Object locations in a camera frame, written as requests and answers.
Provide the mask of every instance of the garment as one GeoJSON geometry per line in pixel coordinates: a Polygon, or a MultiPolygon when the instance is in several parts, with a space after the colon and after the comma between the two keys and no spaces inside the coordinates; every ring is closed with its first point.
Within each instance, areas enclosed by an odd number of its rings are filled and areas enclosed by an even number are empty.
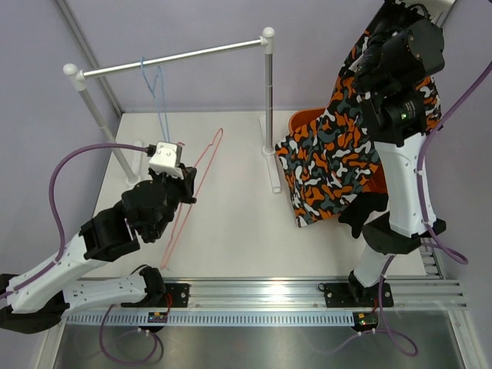
{"type": "MultiPolygon", "coordinates": [[[[341,213],[364,186],[370,187],[374,173],[382,172],[351,84],[371,33],[394,6],[385,2],[351,49],[324,113],[275,146],[299,227],[341,213]]],[[[424,96],[427,128],[432,129],[441,116],[434,80],[425,78],[416,90],[424,96]]]]}

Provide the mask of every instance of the vertical post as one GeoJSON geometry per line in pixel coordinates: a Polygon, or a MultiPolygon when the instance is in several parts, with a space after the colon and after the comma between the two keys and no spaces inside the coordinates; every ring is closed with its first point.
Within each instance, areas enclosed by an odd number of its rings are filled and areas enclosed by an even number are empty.
{"type": "Polygon", "coordinates": [[[266,155],[274,154],[274,86],[273,86],[273,59],[274,59],[274,36],[275,31],[272,27],[263,30],[263,38],[267,41],[264,48],[265,62],[265,143],[264,153],[266,155]]]}
{"type": "MultiPolygon", "coordinates": [[[[104,134],[108,142],[116,142],[115,136],[113,136],[113,134],[109,130],[104,118],[101,115],[101,112],[99,111],[98,107],[92,100],[91,95],[87,91],[87,88],[85,87],[85,81],[77,78],[78,76],[77,66],[73,64],[67,64],[63,67],[63,72],[70,78],[75,89],[82,97],[85,106],[91,112],[93,119],[98,124],[98,127],[101,129],[102,133],[104,134]]],[[[125,172],[126,176],[128,177],[128,183],[130,184],[136,183],[138,181],[138,178],[130,168],[130,164],[127,162],[125,156],[121,152],[121,149],[113,148],[112,151],[113,154],[115,154],[116,159],[120,163],[120,166],[123,168],[123,171],[125,172]]]]}

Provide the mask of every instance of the camouflage cloth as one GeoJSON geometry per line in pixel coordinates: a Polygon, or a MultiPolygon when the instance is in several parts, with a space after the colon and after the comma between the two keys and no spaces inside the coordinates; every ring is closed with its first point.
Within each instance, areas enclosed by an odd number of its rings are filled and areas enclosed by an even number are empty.
{"type": "MultiPolygon", "coordinates": [[[[381,7],[344,61],[324,114],[276,145],[299,227],[334,217],[350,204],[379,167],[351,87],[367,41],[388,11],[381,7]]],[[[440,119],[440,100],[432,78],[417,87],[425,98],[427,126],[440,119]]]]}

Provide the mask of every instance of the gray wall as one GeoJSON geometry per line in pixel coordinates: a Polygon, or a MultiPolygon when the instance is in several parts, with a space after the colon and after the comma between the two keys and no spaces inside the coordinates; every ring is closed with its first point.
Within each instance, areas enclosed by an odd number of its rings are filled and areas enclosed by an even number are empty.
{"type": "MultiPolygon", "coordinates": [[[[444,35],[446,68],[437,75],[443,111],[474,82],[492,60],[490,19],[486,0],[461,0],[451,13],[444,35]]],[[[490,97],[492,75],[448,121],[427,155],[429,185],[434,210],[447,221],[442,238],[466,254],[468,266],[444,257],[445,270],[464,285],[468,306],[485,354],[492,366],[492,175],[490,170],[490,97]]]]}
{"type": "MultiPolygon", "coordinates": [[[[0,272],[21,273],[58,249],[48,206],[56,163],[103,140],[62,73],[64,63],[83,62],[49,0],[3,1],[0,47],[0,272]]],[[[101,110],[115,128],[110,109],[101,110]]],[[[56,200],[69,237],[91,217],[107,158],[87,154],[60,174],[56,200]]],[[[0,330],[0,367],[31,367],[39,337],[0,330]]]]}
{"type": "MultiPolygon", "coordinates": [[[[101,65],[250,41],[275,28],[274,106],[326,105],[350,47],[381,0],[70,0],[101,65]]],[[[169,110],[264,107],[260,48],[163,67],[169,110]]],[[[140,71],[108,78],[127,111],[154,109],[140,71]]]]}

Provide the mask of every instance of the metal pole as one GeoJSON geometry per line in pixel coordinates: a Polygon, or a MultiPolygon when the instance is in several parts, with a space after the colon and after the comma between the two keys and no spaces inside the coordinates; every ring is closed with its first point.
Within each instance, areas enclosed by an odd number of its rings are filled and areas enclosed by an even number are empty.
{"type": "MultiPolygon", "coordinates": [[[[101,112],[99,111],[98,107],[92,100],[92,97],[89,94],[89,91],[87,91],[87,88],[82,91],[79,91],[78,93],[82,97],[82,100],[84,100],[85,106],[87,106],[87,109],[89,109],[89,111],[91,112],[93,119],[98,124],[99,128],[101,129],[102,133],[104,134],[108,142],[116,142],[115,136],[113,136],[108,126],[106,125],[106,122],[102,117],[101,112]]],[[[112,151],[113,154],[115,154],[116,159],[120,163],[120,166],[123,168],[123,171],[125,172],[126,176],[128,177],[128,181],[130,183],[136,182],[138,180],[137,176],[130,168],[130,164],[127,162],[125,156],[121,152],[121,149],[113,148],[112,151]]]]}
{"type": "MultiPolygon", "coordinates": [[[[65,25],[67,26],[68,31],[71,33],[71,36],[73,37],[75,44],[80,50],[87,65],[93,69],[98,68],[99,64],[95,58],[94,52],[91,50],[89,43],[85,39],[85,36],[82,32],[82,28],[77,22],[77,19],[75,18],[70,6],[67,4],[65,0],[53,0],[53,3],[55,4],[55,7],[58,9],[61,19],[64,21],[65,25]]],[[[115,114],[119,118],[121,118],[121,115],[123,114],[123,108],[121,107],[118,99],[116,98],[115,92],[109,85],[106,78],[99,78],[97,80],[97,83],[101,88],[102,93],[105,95],[106,99],[108,100],[108,103],[113,108],[115,114]]]]}
{"type": "MultiPolygon", "coordinates": [[[[231,52],[234,50],[241,50],[243,48],[253,48],[255,46],[261,46],[261,43],[262,40],[261,38],[259,38],[258,40],[241,42],[239,44],[219,46],[217,48],[208,48],[197,52],[186,52],[184,54],[179,54],[179,55],[165,56],[163,58],[145,60],[143,62],[143,65],[145,67],[151,67],[154,65],[160,65],[169,62],[176,62],[178,60],[195,58],[197,56],[202,56],[202,55],[217,54],[219,52],[231,52]]],[[[140,67],[141,67],[141,63],[139,61],[136,61],[130,64],[115,65],[106,68],[98,68],[91,71],[81,71],[81,75],[87,79],[87,78],[101,77],[103,75],[112,75],[114,73],[119,73],[120,71],[130,71],[132,69],[139,69],[140,67]]]]}
{"type": "Polygon", "coordinates": [[[274,147],[274,82],[273,82],[273,54],[265,54],[265,148],[270,151],[274,147]]]}

